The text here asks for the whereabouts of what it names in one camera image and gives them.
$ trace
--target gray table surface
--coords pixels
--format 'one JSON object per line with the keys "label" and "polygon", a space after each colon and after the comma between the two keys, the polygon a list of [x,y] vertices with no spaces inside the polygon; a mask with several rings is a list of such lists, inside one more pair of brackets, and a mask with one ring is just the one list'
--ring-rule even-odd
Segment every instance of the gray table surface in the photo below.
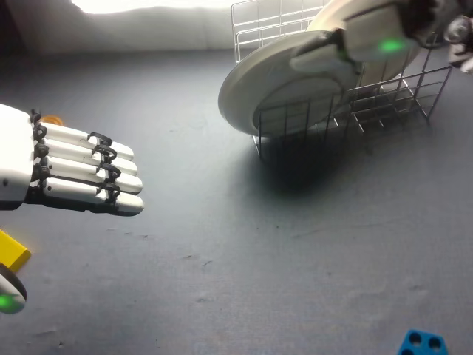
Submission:
{"label": "gray table surface", "polygon": [[221,119],[233,65],[229,52],[2,62],[2,103],[133,148],[146,209],[2,212],[33,257],[0,352],[387,355],[418,328],[471,354],[473,78],[452,73],[430,128],[297,186]]}

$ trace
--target yellow object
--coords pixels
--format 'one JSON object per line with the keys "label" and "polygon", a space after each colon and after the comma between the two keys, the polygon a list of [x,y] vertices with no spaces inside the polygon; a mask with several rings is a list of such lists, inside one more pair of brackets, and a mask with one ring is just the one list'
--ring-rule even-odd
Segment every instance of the yellow object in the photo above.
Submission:
{"label": "yellow object", "polygon": [[43,116],[40,122],[44,122],[46,124],[57,124],[58,126],[64,125],[64,123],[58,116]]}
{"label": "yellow object", "polygon": [[31,253],[7,233],[0,231],[0,263],[17,272],[31,257]]}

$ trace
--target window light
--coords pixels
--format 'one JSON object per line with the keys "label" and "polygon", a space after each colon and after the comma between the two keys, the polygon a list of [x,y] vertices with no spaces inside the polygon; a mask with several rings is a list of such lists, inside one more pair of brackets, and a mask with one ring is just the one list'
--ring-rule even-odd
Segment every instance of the window light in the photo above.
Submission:
{"label": "window light", "polygon": [[122,13],[150,7],[229,8],[237,0],[72,0],[85,13]]}

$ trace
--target metal rack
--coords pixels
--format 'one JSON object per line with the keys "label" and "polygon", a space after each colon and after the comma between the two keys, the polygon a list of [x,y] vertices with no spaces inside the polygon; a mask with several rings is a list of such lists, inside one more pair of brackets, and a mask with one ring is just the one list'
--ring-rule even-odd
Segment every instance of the metal rack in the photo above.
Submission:
{"label": "metal rack", "polygon": [[[285,2],[287,1],[247,0],[231,7],[237,63],[244,58],[244,55],[271,41],[305,31],[324,7],[325,2],[328,3],[323,0],[300,0],[299,8],[295,9],[294,3],[297,1],[288,2],[292,8],[286,7]],[[355,89],[348,90],[345,93],[348,104],[343,107],[335,107],[332,99],[329,115],[314,126],[309,126],[310,108],[316,100],[314,97],[308,96],[297,102],[284,102],[278,107],[272,107],[271,109],[285,108],[285,127],[287,121],[293,118],[290,112],[294,109],[291,110],[291,107],[299,108],[295,110],[299,116],[298,119],[301,119],[301,114],[306,115],[305,129],[295,135],[284,134],[279,138],[262,137],[261,132],[264,132],[265,124],[262,118],[264,112],[258,112],[259,134],[253,137],[253,141],[259,156],[262,157],[264,144],[275,139],[280,143],[285,143],[287,140],[305,142],[308,137],[315,135],[321,138],[322,143],[325,143],[328,136],[334,132],[341,132],[342,137],[346,138],[348,132],[355,129],[366,137],[383,132],[393,124],[405,129],[409,122],[415,121],[419,116],[424,122],[429,123],[452,70],[450,66],[429,70],[431,51],[421,53],[425,58],[420,72],[408,73],[408,70],[403,70],[394,79],[388,81],[383,81],[383,72],[378,83],[367,86],[358,85]],[[363,82],[363,77],[364,67],[359,83]]]}

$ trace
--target white wall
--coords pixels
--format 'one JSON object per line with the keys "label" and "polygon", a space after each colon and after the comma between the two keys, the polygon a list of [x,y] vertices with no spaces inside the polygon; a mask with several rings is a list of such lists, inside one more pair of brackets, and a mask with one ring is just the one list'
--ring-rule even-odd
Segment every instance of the white wall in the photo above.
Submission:
{"label": "white wall", "polygon": [[[323,0],[283,0],[284,11]],[[230,9],[155,7],[126,13],[83,13],[70,0],[7,0],[31,52],[41,55],[147,50],[233,48]],[[279,0],[262,1],[261,16],[279,11]],[[241,7],[238,21],[256,18],[256,5]]]}

